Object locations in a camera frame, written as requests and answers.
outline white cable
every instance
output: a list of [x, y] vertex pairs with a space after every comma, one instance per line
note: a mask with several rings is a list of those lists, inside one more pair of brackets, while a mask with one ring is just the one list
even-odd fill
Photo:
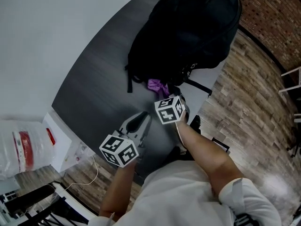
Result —
[[54, 186], [52, 186], [52, 185], [50, 185], [50, 184], [46, 184], [46, 186], [51, 186], [51, 187], [54, 189], [54, 191], [55, 191], [55, 187], [54, 187]]
[[93, 160], [94, 160], [95, 167], [96, 167], [96, 169], [97, 169], [97, 174], [96, 174], [95, 178], [94, 178], [90, 183], [71, 183], [66, 189], [60, 191], [59, 193], [56, 193], [56, 196], [54, 197], [53, 200], [51, 200], [51, 202], [47, 205], [46, 208], [48, 208], [48, 207], [52, 204], [52, 202], [56, 199], [56, 197], [57, 197], [60, 193], [66, 191], [66, 190], [67, 190], [69, 187], [71, 187], [72, 185], [90, 185], [91, 183], [93, 183], [93, 182], [96, 180], [96, 178], [97, 178], [97, 176], [98, 176], [98, 173], [99, 173], [99, 170], [98, 170], [98, 167], [97, 167], [97, 164], [96, 164], [96, 161], [95, 161], [94, 156], [92, 156], [92, 157], [93, 157]]

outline white cube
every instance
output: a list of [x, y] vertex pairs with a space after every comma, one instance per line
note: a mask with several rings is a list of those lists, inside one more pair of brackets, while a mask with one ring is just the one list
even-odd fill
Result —
[[155, 109], [162, 124], [179, 121], [184, 111], [178, 96], [155, 102]]
[[132, 140], [108, 135], [99, 147], [105, 159], [119, 167], [125, 167], [139, 153]]

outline person's arm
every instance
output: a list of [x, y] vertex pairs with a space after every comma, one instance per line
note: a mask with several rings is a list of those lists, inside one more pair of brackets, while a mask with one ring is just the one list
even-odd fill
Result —
[[115, 177], [103, 198], [99, 216], [109, 218], [115, 213], [113, 220], [117, 222], [127, 211], [136, 162], [124, 168], [118, 168]]
[[185, 121], [177, 126], [184, 146], [208, 175], [217, 195], [229, 182], [243, 177], [234, 161], [216, 143], [195, 132]]

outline white wall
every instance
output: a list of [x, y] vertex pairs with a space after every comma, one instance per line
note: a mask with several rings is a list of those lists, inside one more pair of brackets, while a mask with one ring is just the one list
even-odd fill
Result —
[[130, 0], [0, 0], [0, 119], [41, 120], [101, 27]]

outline chair leg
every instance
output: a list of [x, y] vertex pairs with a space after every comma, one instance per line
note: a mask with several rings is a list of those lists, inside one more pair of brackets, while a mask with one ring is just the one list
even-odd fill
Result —
[[298, 149], [299, 149], [299, 147], [300, 147], [300, 143], [298, 143], [298, 144], [297, 144], [297, 146], [296, 146], [296, 150], [295, 150], [295, 153], [294, 153], [293, 155], [291, 155], [291, 157], [292, 157], [292, 158], [296, 156], [296, 154], [297, 154], [297, 152], [298, 152]]
[[286, 150], [287, 150], [287, 151], [290, 151], [290, 150], [292, 150], [295, 146], [297, 146], [297, 143], [295, 143], [295, 144], [292, 145], [291, 147], [287, 147]]

